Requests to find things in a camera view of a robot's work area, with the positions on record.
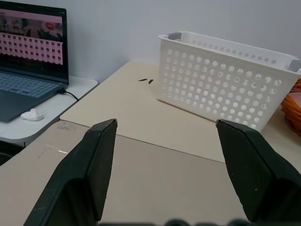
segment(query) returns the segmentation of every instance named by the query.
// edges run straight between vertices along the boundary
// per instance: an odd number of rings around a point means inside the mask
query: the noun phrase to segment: table surface
[[[67,91],[81,98],[96,85],[97,81],[93,79],[69,76]],[[57,94],[36,107],[45,117],[40,121],[27,121],[17,117],[10,122],[0,122],[0,140],[15,144],[32,141],[75,103],[76,100],[72,96]]]
[[[55,168],[87,129],[59,121],[0,167],[1,225],[23,225]],[[102,222],[163,225],[174,218],[220,225],[246,218],[225,164],[116,136]]]
[[[129,62],[66,111],[61,119],[91,127],[116,118],[118,135],[224,162],[215,123],[158,101],[154,95],[157,77],[157,66]],[[290,131],[280,109],[261,134],[301,172],[301,138]]]

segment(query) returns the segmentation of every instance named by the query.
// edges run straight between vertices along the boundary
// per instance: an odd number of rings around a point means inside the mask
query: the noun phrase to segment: black cable
[[[79,101],[79,99],[78,99],[73,93],[68,92],[68,91],[66,91],[65,89],[59,89],[59,90],[57,91],[57,93],[60,93],[60,94],[68,93],[68,94],[70,94],[71,96],[73,96],[73,97],[76,99],[76,101]]]

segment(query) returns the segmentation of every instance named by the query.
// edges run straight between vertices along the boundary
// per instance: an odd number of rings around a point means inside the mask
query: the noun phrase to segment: white wall
[[[158,35],[191,31],[301,59],[301,0],[18,0],[67,9],[70,74],[103,81],[158,63]]]

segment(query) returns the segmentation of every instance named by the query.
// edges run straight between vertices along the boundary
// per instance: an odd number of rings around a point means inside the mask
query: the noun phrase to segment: plastic basket
[[[157,98],[261,131],[299,78],[300,61],[205,35],[160,35]]]

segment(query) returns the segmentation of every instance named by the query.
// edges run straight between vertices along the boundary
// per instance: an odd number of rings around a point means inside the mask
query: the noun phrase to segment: screen image
[[[0,9],[0,54],[63,65],[62,18]]]

